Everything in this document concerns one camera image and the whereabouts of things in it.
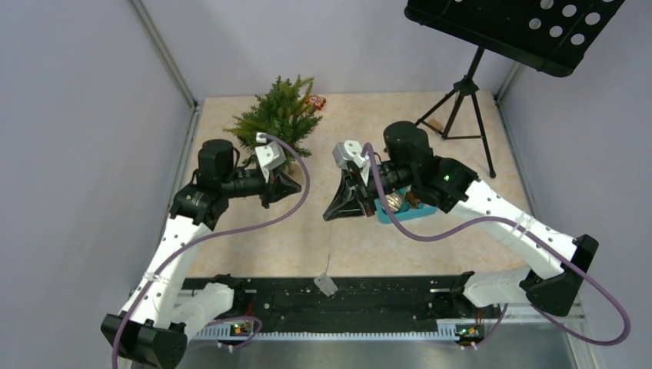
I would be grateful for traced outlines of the teal plastic tray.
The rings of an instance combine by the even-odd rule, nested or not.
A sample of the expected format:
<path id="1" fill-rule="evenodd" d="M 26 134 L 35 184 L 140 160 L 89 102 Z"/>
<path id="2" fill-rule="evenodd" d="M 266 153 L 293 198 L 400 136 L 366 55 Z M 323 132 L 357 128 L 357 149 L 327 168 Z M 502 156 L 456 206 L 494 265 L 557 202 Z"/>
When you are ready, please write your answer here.
<path id="1" fill-rule="evenodd" d="M 405 196 L 405 193 L 407 191 L 411 190 L 410 187 L 405 187 L 401 188 L 399 190 L 396 190 L 395 192 L 403 194 Z M 389 218 L 388 214 L 385 212 L 384 207 L 382 206 L 382 203 L 379 199 L 376 199 L 374 201 L 375 207 L 376 207 L 376 216 L 378 218 L 378 221 L 381 222 L 382 224 L 391 224 L 391 219 Z M 410 208 L 410 205 L 406 202 L 407 205 L 407 210 L 403 211 L 401 213 L 394 213 L 394 216 L 400 221 L 410 221 L 418 218 L 425 218 L 428 216 L 431 216 L 437 212 L 437 208 L 428 204 L 425 204 L 422 202 L 422 207 L 419 209 L 412 209 Z"/>

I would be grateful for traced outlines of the small green christmas tree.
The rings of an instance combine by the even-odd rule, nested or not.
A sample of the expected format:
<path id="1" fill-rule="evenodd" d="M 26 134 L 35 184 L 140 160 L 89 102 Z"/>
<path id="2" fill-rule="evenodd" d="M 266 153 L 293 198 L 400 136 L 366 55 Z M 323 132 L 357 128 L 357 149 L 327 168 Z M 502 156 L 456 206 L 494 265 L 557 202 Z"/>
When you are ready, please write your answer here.
<path id="1" fill-rule="evenodd" d="M 312 151 L 303 147 L 302 143 L 314 133 L 322 119 L 316 115 L 316 107 L 309 103 L 313 84 L 312 77 L 277 77 L 266 94 L 255 96 L 255 104 L 234 116 L 234 125 L 224 131 L 234 135 L 239 145 L 248 152 L 245 165 L 255 162 L 254 148 L 258 145 L 258 132 L 286 142 L 301 158 L 312 156 Z"/>

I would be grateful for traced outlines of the clear light string battery box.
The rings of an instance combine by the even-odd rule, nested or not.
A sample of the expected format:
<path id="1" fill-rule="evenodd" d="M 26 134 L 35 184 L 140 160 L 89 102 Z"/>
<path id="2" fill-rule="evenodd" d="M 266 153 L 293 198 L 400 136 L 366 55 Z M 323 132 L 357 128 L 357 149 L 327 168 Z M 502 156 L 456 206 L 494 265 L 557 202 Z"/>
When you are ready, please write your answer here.
<path id="1" fill-rule="evenodd" d="M 319 274 L 314 278 L 314 284 L 325 296 L 330 297 L 338 292 L 338 286 L 326 273 Z"/>

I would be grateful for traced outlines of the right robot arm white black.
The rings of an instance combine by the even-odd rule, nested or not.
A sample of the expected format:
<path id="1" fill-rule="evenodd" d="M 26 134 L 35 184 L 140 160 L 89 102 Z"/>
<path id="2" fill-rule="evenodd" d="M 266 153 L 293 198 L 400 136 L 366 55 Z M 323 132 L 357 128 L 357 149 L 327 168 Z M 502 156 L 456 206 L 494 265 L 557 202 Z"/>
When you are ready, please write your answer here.
<path id="1" fill-rule="evenodd" d="M 334 146 L 341 181 L 324 220 L 373 216 L 377 201 L 408 188 L 423 204 L 477 225 L 524 262 L 506 271 L 465 273 L 451 295 L 456 314 L 470 317 L 493 304 L 530 304 L 556 317 L 569 314 L 598 248 L 594 238 L 556 232 L 517 208 L 468 166 L 436 155 L 427 132 L 414 123 L 392 123 L 383 138 L 388 159 L 379 163 L 372 160 L 373 150 L 357 141 Z"/>

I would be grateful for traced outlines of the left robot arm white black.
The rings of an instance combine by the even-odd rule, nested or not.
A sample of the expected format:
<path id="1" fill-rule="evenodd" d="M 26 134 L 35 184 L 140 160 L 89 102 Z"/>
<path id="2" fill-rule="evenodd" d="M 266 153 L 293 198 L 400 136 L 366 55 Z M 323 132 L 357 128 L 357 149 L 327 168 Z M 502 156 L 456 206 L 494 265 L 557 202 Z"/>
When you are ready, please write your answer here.
<path id="1" fill-rule="evenodd" d="M 306 201 L 311 178 L 301 156 L 286 142 L 257 133 L 253 168 L 238 165 L 229 141 L 212 139 L 198 152 L 191 180 L 173 197 L 164 232 L 146 272 L 117 314 L 107 314 L 101 332 L 111 345 L 110 366 L 175 368 L 193 338 L 221 314 L 238 317 L 247 298 L 225 282 L 210 282 L 178 304 L 178 295 L 201 242 L 277 224 Z M 215 231 L 233 198 L 257 197 L 263 208 L 293 194 L 298 203 L 283 215 L 256 225 Z"/>

